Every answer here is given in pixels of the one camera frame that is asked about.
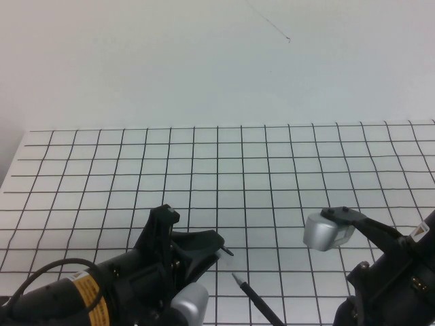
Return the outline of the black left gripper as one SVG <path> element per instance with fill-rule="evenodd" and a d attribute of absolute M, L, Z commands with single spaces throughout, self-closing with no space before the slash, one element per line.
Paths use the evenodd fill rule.
<path fill-rule="evenodd" d="M 171 301 L 217 262 L 224 239 L 214 230 L 174 232 L 179 218 L 168 204 L 152 209 L 133 248 L 106 265 L 112 325 L 188 324 Z"/>

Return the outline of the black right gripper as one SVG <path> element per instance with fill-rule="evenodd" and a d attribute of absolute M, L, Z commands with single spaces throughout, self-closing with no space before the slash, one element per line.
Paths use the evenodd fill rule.
<path fill-rule="evenodd" d="M 434 322 L 434 272 L 404 247 L 384 253 L 372 265 L 361 262 L 347 280 L 355 296 L 337 308 L 333 326 Z"/>

